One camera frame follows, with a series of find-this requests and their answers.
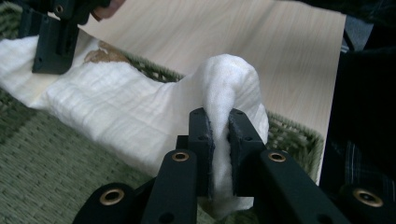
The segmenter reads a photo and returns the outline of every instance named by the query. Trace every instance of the light wood tabletop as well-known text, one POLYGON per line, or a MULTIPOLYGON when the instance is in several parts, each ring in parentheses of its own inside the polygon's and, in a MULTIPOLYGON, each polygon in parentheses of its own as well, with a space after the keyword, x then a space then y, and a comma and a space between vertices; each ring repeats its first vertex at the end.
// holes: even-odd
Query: light wood tabletop
POLYGON ((127 0, 82 29, 134 55, 191 74, 229 53, 253 65, 265 107, 326 138, 345 16, 274 0, 127 0))

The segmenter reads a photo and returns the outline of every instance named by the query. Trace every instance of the folded white cloth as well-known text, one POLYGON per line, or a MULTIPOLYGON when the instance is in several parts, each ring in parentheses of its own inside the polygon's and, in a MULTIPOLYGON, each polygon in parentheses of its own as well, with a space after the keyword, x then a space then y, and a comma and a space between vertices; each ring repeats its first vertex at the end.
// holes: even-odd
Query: folded white cloth
POLYGON ((163 84, 128 63, 84 63, 98 43, 81 31, 71 69, 58 76, 32 74, 37 36, 3 40, 0 87, 153 176, 163 156, 175 148, 177 136, 188 134, 189 113, 203 106, 216 149, 214 198, 201 203, 216 218, 248 209, 251 198, 233 196, 227 123, 232 108, 244 111, 266 143, 268 118, 255 69, 241 58, 220 55, 179 82, 163 84))

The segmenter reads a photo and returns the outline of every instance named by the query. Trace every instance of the cloth fold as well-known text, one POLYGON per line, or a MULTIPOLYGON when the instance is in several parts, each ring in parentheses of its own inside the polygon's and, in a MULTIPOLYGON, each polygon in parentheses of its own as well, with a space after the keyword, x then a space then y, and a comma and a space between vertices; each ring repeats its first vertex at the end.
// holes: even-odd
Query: cloth fold
POLYGON ((128 63, 85 63, 87 55, 101 47, 99 40, 81 31, 67 73, 32 74, 36 43, 37 36, 0 42, 0 88, 29 107, 48 111, 152 176, 158 173, 163 156, 175 148, 177 136, 188 134, 190 112, 203 106, 216 149, 214 197, 201 204, 215 218, 251 207, 251 198, 233 196, 226 138, 228 116, 236 108, 247 114, 267 142, 268 118, 251 65, 239 57, 219 55, 177 83, 161 83, 128 63))

